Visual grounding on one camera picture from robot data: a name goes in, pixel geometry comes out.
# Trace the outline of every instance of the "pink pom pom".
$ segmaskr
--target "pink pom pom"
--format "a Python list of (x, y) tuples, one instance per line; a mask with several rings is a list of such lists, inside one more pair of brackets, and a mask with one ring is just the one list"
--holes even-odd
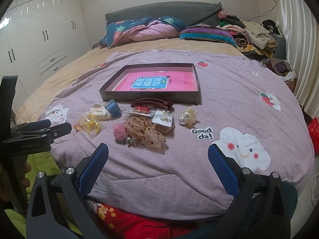
[(127, 139), (127, 132), (125, 124), (116, 124), (113, 127), (113, 134), (116, 143), (125, 143)]

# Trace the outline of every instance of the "beige bed sheet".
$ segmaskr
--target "beige bed sheet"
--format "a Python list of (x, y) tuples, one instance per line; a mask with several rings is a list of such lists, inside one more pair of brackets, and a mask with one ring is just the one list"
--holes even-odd
[(31, 94), (16, 113), (16, 123), (37, 121), (51, 101), (62, 90), (71, 85), (80, 75), (101, 63), (114, 52), (133, 52), (150, 49), (181, 49), (188, 51), (209, 52), (213, 54), (225, 53), (231, 56), (242, 56), (236, 48), (225, 43), (208, 41), (160, 39), (125, 44), (111, 49), (93, 49), (82, 57), (69, 63), (56, 74), (48, 78), (36, 91)]

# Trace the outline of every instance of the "brown box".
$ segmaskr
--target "brown box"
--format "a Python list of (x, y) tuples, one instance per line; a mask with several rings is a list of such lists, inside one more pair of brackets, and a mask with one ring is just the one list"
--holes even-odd
[[(125, 76), (131, 72), (160, 72), (166, 71), (191, 72), (193, 73), (194, 91), (165, 91), (163, 89), (154, 89), (145, 91), (115, 91), (116, 87), (122, 82)], [(157, 98), (174, 103), (199, 104), (200, 88), (197, 73), (194, 64), (187, 63), (159, 63), (159, 64), (138, 64), (127, 65), (121, 68), (110, 80), (108, 80), (99, 90), (104, 101), (114, 99), (115, 101), (132, 102), (143, 98)]]

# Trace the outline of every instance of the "gray headboard cover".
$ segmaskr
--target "gray headboard cover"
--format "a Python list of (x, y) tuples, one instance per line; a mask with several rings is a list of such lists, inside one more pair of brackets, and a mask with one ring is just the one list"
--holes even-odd
[(192, 26), (205, 23), (216, 27), (220, 20), (218, 12), (221, 3), (204, 2), (160, 2), (135, 6), (105, 15), (106, 25), (126, 20), (138, 20), (146, 16), (157, 19), (163, 16), (171, 16), (180, 19)]

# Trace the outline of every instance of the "floor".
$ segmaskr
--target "floor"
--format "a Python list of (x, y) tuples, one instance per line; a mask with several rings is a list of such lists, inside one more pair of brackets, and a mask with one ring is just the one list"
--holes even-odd
[(291, 219), (291, 238), (300, 230), (300, 228), (307, 221), (308, 217), (314, 210), (314, 206), (311, 202), (312, 185), (315, 176), (319, 173), (319, 157), (315, 158), (315, 167), (309, 173), (308, 182), (303, 189), (302, 193), (298, 197), (298, 204), (296, 211)]

